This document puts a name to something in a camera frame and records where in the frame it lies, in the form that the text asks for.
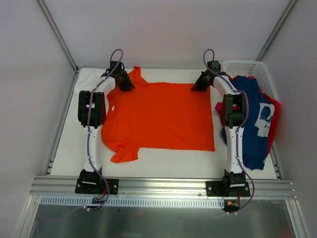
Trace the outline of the orange t shirt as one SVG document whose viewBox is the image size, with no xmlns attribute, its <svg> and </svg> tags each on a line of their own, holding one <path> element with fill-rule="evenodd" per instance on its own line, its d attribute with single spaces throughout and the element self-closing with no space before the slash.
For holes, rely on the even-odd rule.
<svg viewBox="0 0 317 238">
<path fill-rule="evenodd" d="M 192 83 L 147 82 L 136 66 L 134 89 L 115 88 L 102 126 L 103 144 L 114 163 L 138 159 L 141 148 L 215 151 L 211 91 L 193 91 Z"/>
</svg>

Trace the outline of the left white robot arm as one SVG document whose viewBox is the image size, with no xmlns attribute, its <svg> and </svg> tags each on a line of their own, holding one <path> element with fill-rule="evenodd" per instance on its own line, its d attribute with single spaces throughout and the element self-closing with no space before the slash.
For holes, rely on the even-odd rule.
<svg viewBox="0 0 317 238">
<path fill-rule="evenodd" d="M 133 90 L 134 85 L 124 64 L 111 60 L 100 81 L 91 90 L 79 92 L 78 120 L 85 135 L 85 162 L 79 182 L 86 184 L 91 193 L 101 192 L 104 186 L 99 146 L 101 129 L 106 121 L 106 97 L 115 88 L 127 92 Z"/>
</svg>

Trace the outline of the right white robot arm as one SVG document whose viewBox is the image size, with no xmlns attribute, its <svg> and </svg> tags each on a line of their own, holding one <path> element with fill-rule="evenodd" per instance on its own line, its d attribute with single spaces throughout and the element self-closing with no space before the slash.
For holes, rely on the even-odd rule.
<svg viewBox="0 0 317 238">
<path fill-rule="evenodd" d="M 249 103 L 245 92 L 236 89 L 229 76 L 221 71 L 217 60 L 204 62 L 206 70 L 196 80 L 192 91 L 204 91 L 214 87 L 222 96 L 220 122 L 225 129 L 227 165 L 222 178 L 221 189 L 227 196 L 239 190 L 249 191 L 246 172 L 241 160 L 243 155 L 244 125 L 249 115 Z"/>
</svg>

